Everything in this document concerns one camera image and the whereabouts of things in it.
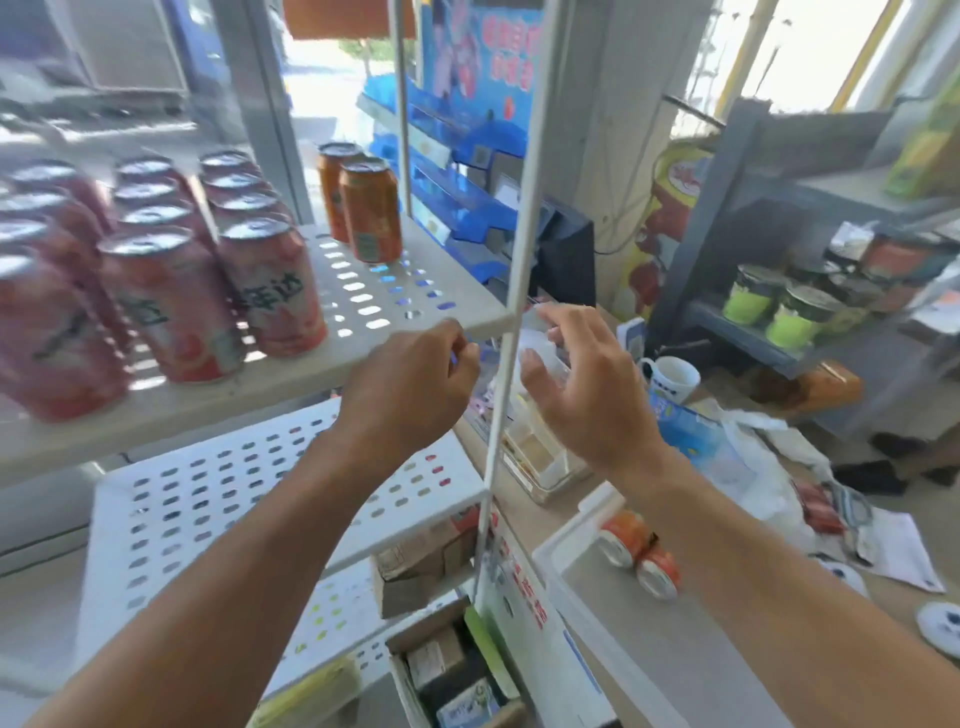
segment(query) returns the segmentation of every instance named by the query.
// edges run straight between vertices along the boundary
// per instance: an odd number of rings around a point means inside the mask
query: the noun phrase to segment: box
[[[422,609],[438,585],[469,563],[476,549],[480,507],[434,523],[373,556],[373,593],[384,619]]]
[[[410,725],[412,728],[428,728],[437,723],[427,717],[423,702],[414,689],[407,661],[403,656],[416,651],[423,643],[433,639],[441,631],[450,629],[453,625],[461,622],[466,625],[475,644],[475,649],[474,645],[470,645],[468,652],[472,652],[474,657],[476,657],[477,652],[482,655],[482,662],[489,672],[489,676],[492,676],[492,683],[495,684],[504,698],[504,704],[500,705],[495,711],[495,715],[492,715],[482,725],[484,728],[520,728],[527,719],[526,706],[520,698],[520,692],[507,671],[490,634],[483,627],[482,620],[470,606],[469,599],[465,596],[445,605],[386,641],[387,649],[390,651],[391,673],[396,681],[400,702]],[[492,689],[489,676],[485,675],[488,685]],[[472,677],[454,695],[458,695],[464,688],[475,686],[479,677],[479,675]],[[442,710],[450,702],[451,700],[447,700],[439,709]]]
[[[456,671],[466,659],[453,627],[445,627],[415,650],[407,653],[410,678],[417,692],[430,690],[434,683]]]

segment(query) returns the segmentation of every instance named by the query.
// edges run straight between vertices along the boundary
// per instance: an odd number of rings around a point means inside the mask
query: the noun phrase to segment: can
[[[86,306],[113,337],[117,348],[122,352],[130,349],[130,332],[100,281],[100,261],[95,250],[49,218],[11,218],[0,220],[0,252],[10,251],[33,251],[56,267],[77,289]]]
[[[174,161],[161,155],[144,155],[121,159],[113,166],[113,176],[117,186],[134,184],[135,182],[157,182],[161,180],[176,180],[180,192],[191,202],[196,203],[190,182],[177,169]]]
[[[190,230],[121,232],[102,241],[100,251],[108,289],[170,381],[215,381],[243,366],[223,278]]]
[[[117,227],[124,232],[143,232],[158,226],[174,225],[192,231],[194,237],[212,254],[217,254],[213,235],[200,211],[188,203],[160,203],[124,213]]]
[[[253,157],[239,149],[219,149],[200,157],[201,178],[220,177],[231,172],[249,172],[259,177],[263,176]]]
[[[630,569],[649,547],[650,539],[650,529],[643,518],[625,508],[600,526],[594,542],[611,564]]]
[[[220,233],[220,255],[262,352],[293,356],[326,338],[306,244],[287,218],[264,215],[231,225]]]
[[[8,178],[20,191],[63,187],[93,213],[104,231],[111,230],[107,205],[97,183],[72,164],[59,159],[38,159],[13,170]]]
[[[124,397],[119,354],[74,288],[38,255],[0,255],[0,390],[46,423]]]
[[[320,173],[320,187],[324,194],[330,236],[334,240],[347,243],[349,238],[343,198],[340,194],[340,173],[343,171],[344,164],[364,159],[366,155],[359,144],[348,141],[331,141],[322,144],[317,152],[317,172]]]
[[[654,546],[636,565],[636,578],[650,594],[662,601],[676,599],[680,592],[680,568],[669,551]]]
[[[204,186],[206,198],[211,205],[248,192],[274,191],[269,182],[250,172],[231,172],[217,177],[201,177],[200,182]]]
[[[42,220],[50,218],[99,257],[97,243],[104,236],[96,216],[62,187],[17,192],[0,198],[0,217]]]
[[[340,173],[340,194],[350,247],[357,260],[390,263],[400,258],[396,177],[383,159],[348,162]]]
[[[180,185],[172,177],[151,182],[123,184],[113,190],[113,207],[117,218],[139,207],[177,203],[193,205],[191,198],[183,194]]]
[[[274,192],[247,192],[234,197],[210,200],[210,213],[219,228],[228,228],[250,217],[268,213],[284,215],[293,221],[293,215]]]

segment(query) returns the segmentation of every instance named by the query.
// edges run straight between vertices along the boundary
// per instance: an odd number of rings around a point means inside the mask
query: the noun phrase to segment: white metal pole
[[[390,41],[394,45],[394,73],[396,74],[396,121],[399,124],[396,140],[400,164],[400,200],[403,211],[413,216],[410,209],[410,134],[407,129],[407,70],[403,58],[403,3],[407,0],[387,0],[390,17]]]
[[[514,254],[510,266],[510,290],[507,293],[507,308],[513,315],[510,330],[503,335],[500,346],[500,367],[496,373],[496,394],[493,402],[493,422],[487,446],[487,467],[484,471],[484,486],[488,491],[480,507],[480,527],[477,533],[476,568],[477,578],[473,583],[473,600],[479,596],[483,552],[486,549],[487,528],[490,523],[491,498],[496,469],[500,467],[500,438],[507,416],[510,385],[514,377],[516,340],[520,330],[520,317],[527,302],[530,286],[530,262],[537,243],[537,227],[540,220],[542,196],[543,129],[550,114],[554,98],[554,85],[558,81],[566,53],[566,20],[570,0],[547,0],[543,8],[540,26],[540,51],[537,76],[534,82],[533,108],[530,113],[530,129],[527,134],[527,154],[523,161],[523,176],[520,179],[520,210],[516,218]]]

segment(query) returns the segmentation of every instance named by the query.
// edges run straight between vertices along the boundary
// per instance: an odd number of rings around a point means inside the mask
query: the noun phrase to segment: sign
[[[542,11],[424,0],[423,87],[473,116],[530,125]]]

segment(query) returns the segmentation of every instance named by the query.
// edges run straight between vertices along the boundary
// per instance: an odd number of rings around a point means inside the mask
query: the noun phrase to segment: white perforated shelf
[[[340,400],[325,401],[105,475],[93,505],[77,664],[273,488],[339,409]],[[366,556],[484,492],[453,432],[388,478],[337,545],[268,693],[389,626],[377,615]]]
[[[429,328],[453,317],[475,339],[503,333],[507,309],[413,220],[401,219],[405,252],[391,265],[360,263],[320,229],[302,229],[329,329],[314,351],[272,359],[253,350],[236,376],[184,386],[167,383],[141,350],[133,364],[133,391],[107,411],[43,425],[0,409],[0,478],[22,480],[338,386],[394,331]]]

